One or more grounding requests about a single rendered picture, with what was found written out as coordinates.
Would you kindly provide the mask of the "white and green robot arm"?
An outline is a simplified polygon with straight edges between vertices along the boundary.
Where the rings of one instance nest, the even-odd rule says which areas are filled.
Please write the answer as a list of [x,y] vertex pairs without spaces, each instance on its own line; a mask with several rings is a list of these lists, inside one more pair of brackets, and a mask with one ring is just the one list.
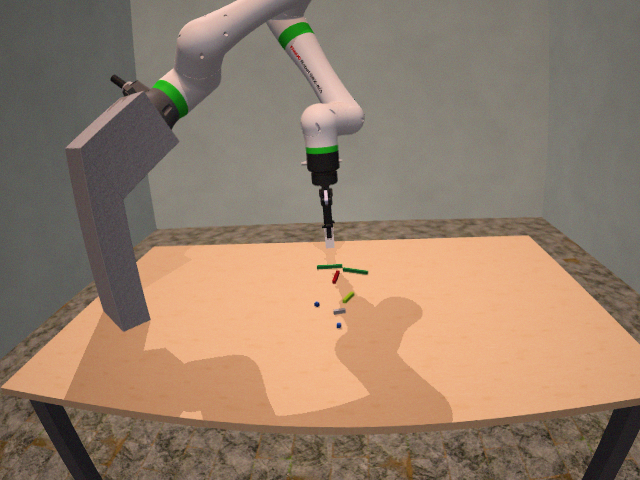
[[336,75],[304,17],[310,2],[237,0],[181,29],[174,68],[151,89],[138,80],[126,83],[116,75],[110,80],[124,96],[144,91],[172,130],[219,86],[224,55],[266,22],[321,102],[309,106],[301,116],[307,155],[307,161],[301,163],[310,172],[322,172],[317,174],[334,172],[342,162],[338,136],[358,132],[364,113]]

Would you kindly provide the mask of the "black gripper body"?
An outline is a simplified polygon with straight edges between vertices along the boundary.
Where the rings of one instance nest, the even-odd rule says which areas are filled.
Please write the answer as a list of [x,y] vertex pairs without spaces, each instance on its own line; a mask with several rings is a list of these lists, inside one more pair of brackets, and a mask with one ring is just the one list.
[[312,184],[315,186],[321,186],[322,198],[324,198],[324,191],[327,190],[328,198],[330,197],[330,188],[329,185],[336,184],[338,181],[337,171],[331,173],[317,174],[312,172]]

